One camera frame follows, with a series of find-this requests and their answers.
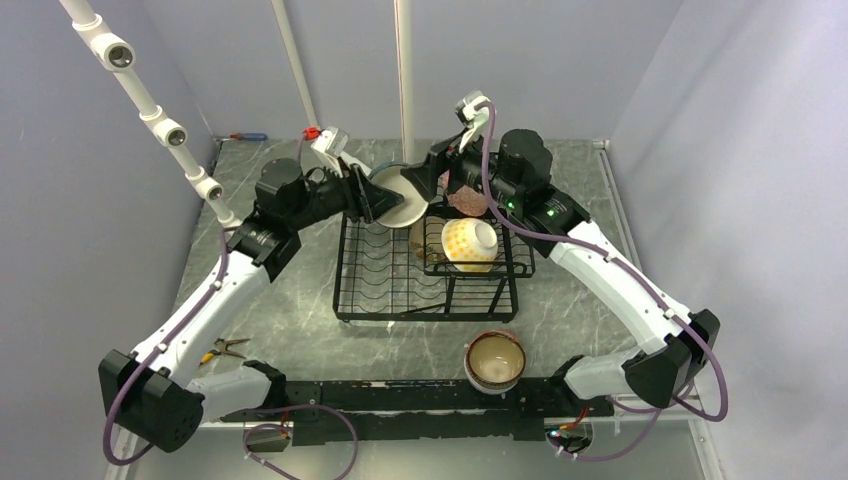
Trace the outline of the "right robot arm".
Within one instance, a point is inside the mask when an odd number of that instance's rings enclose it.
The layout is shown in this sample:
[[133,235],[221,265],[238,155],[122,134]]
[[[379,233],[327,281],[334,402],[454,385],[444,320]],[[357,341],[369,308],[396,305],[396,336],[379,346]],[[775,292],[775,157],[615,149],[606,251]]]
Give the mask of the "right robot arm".
[[588,287],[635,340],[629,351],[563,364],[550,391],[557,411],[574,415],[589,399],[618,394],[634,394],[656,409],[681,404],[682,391],[705,366],[721,371],[712,350],[719,319],[708,309],[690,310],[637,269],[589,212],[552,184],[552,164],[539,134],[514,129],[495,150],[485,137],[443,140],[402,174],[427,200],[442,176],[451,188],[482,194],[502,225]]

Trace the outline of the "brown glazed bowl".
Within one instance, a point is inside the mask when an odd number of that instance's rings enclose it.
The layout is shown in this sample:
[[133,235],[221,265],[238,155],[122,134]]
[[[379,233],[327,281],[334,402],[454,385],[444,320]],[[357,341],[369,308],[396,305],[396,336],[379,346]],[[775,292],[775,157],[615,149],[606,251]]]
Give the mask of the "brown glazed bowl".
[[475,390],[487,395],[503,395],[523,376],[526,353],[512,332],[489,330],[466,346],[463,366]]

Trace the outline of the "red patterned bowl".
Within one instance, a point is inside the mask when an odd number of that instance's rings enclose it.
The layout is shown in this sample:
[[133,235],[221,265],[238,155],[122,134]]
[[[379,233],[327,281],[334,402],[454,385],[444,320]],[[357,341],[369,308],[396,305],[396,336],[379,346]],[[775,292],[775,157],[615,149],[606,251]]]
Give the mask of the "red patterned bowl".
[[442,177],[444,195],[449,205],[467,217],[482,217],[488,211],[488,205],[483,194],[470,187],[460,185],[452,190],[450,186],[450,173],[445,172]]

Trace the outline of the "teal white bowl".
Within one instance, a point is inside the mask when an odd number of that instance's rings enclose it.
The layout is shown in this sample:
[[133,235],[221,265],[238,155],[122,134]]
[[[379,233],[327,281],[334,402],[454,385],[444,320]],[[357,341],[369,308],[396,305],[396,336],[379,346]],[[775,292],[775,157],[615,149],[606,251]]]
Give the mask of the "teal white bowl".
[[384,227],[398,229],[410,227],[427,211],[429,202],[416,190],[411,181],[402,175],[403,163],[383,164],[374,169],[369,179],[378,187],[403,197],[403,201],[380,216],[376,222]]

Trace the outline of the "blue yellow patterned bowl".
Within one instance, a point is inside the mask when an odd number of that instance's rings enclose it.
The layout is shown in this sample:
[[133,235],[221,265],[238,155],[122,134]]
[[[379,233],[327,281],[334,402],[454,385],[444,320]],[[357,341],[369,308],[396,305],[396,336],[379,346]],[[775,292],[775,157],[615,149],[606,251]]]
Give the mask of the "blue yellow patterned bowl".
[[446,258],[461,272],[487,273],[498,254],[496,230],[477,218],[447,221],[440,242]]

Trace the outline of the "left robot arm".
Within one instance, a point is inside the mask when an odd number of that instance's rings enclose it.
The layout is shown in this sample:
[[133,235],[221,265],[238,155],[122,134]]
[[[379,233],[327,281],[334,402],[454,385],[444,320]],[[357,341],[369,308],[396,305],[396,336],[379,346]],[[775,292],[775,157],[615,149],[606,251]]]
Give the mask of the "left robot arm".
[[256,182],[252,212],[221,233],[219,260],[204,282],[130,353],[112,350],[101,360],[102,446],[111,463],[122,462],[112,450],[114,426],[173,452],[206,420],[244,410],[272,420],[285,411],[286,377],[262,361],[205,377],[198,370],[233,317],[296,255],[301,230],[337,214],[371,223],[404,201],[358,165],[319,171],[322,179],[313,181],[294,159],[269,161]]

